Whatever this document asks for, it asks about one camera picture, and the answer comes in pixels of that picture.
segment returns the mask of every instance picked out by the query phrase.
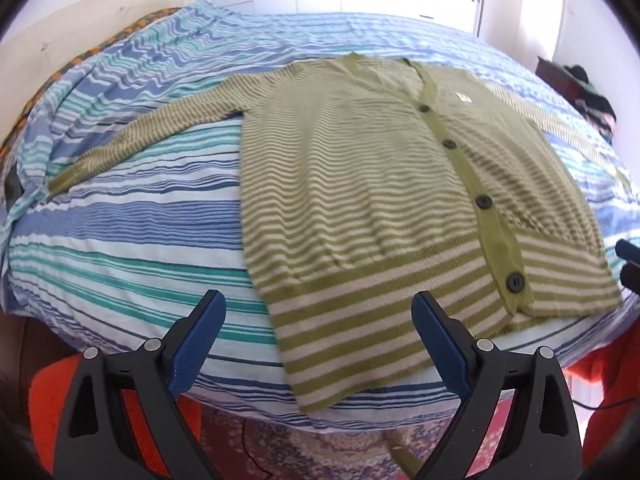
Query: green striped cardigan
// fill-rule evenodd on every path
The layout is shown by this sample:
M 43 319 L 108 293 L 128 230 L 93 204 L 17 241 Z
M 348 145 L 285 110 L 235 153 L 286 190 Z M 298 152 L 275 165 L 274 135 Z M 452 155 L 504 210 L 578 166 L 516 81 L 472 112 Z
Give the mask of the green striped cardigan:
M 350 55 L 235 75 L 133 121 L 50 193 L 235 112 L 244 256 L 303 412 L 430 364 L 410 318 L 420 290 L 477 337 L 620 306 L 541 128 L 606 162 L 558 118 L 443 66 Z

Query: silver screw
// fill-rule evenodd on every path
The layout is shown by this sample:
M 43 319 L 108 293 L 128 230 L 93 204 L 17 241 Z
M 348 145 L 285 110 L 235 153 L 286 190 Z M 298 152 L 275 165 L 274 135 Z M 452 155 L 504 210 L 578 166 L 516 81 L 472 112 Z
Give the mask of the silver screw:
M 554 356 L 554 351 L 548 346 L 541 346 L 540 355 L 545 359 L 551 359 Z
M 478 341 L 476 342 L 476 345 L 483 352 L 490 352 L 491 350 L 494 349 L 494 344 L 488 339 L 478 339 Z
M 160 348 L 160 345 L 160 340 L 157 337 L 153 337 L 145 341 L 145 350 L 147 350 L 148 352 L 153 352 L 154 350 L 158 350 Z
M 82 354 L 82 356 L 85 359 L 93 359 L 97 355 L 98 355 L 98 349 L 95 346 L 89 346 L 89 348 L 87 348 Z

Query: beige headboard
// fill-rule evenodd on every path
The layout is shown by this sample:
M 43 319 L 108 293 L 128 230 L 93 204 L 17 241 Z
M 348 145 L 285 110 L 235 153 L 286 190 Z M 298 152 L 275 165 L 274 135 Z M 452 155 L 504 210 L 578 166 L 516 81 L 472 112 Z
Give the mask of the beige headboard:
M 193 0 L 83 0 L 0 44 L 0 142 L 24 104 L 67 61 L 145 14 Z

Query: blue striped bedding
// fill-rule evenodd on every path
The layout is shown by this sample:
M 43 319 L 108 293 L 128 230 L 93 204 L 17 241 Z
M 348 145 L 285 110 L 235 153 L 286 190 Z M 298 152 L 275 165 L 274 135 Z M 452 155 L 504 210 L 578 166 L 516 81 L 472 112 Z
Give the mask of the blue striped bedding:
M 311 431 L 394 428 L 450 415 L 457 400 L 433 369 L 300 413 L 242 259 L 241 118 L 190 128 L 44 201 L 47 178 L 140 114 L 233 73 L 354 51 L 464 68 L 505 86 L 576 126 L 628 176 L 564 99 L 468 34 L 373 14 L 244 15 L 199 0 L 74 67 L 34 107 L 15 152 L 25 193 L 1 219 L 5 309 L 45 321 L 76 348 L 122 351 L 162 336 L 208 288 L 218 288 L 228 315 L 190 391 L 194 398 Z M 618 276 L 616 241 L 640 243 L 638 188 L 625 188 L 547 138 L 593 207 Z M 633 323 L 639 302 L 622 294 L 616 312 L 546 320 L 496 342 L 523 352 L 546 344 L 570 364 Z

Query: cord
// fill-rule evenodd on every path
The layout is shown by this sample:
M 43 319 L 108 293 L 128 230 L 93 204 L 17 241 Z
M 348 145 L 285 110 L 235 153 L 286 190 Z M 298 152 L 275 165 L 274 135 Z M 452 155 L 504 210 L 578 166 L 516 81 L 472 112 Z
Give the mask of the cord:
M 249 457 L 249 460 L 251 460 L 251 462 L 254 463 L 254 465 L 263 473 L 265 473 L 266 476 L 264 478 L 264 480 L 269 480 L 270 478 L 273 478 L 273 473 L 270 471 L 267 471 L 266 469 L 262 468 L 260 466 L 260 464 L 258 464 L 254 457 L 251 456 L 251 454 L 249 453 L 248 449 L 246 448 L 246 440 L 244 439 L 244 428 L 246 427 L 246 419 L 242 421 L 242 450 L 244 450 L 244 453 Z
M 592 412 L 599 412 L 600 410 L 608 410 L 609 408 L 616 408 L 618 406 L 622 406 L 623 404 L 636 402 L 636 400 L 638 400 L 638 397 L 631 397 L 630 399 L 620 400 L 619 402 L 614 402 L 613 404 L 607 404 L 606 406 L 598 406 L 598 407 L 587 406 L 586 404 L 578 402 L 575 399 L 571 399 L 571 400 L 574 402 L 574 404 L 577 404 L 578 406 L 580 406 L 581 408 L 584 408 L 585 410 L 591 410 Z

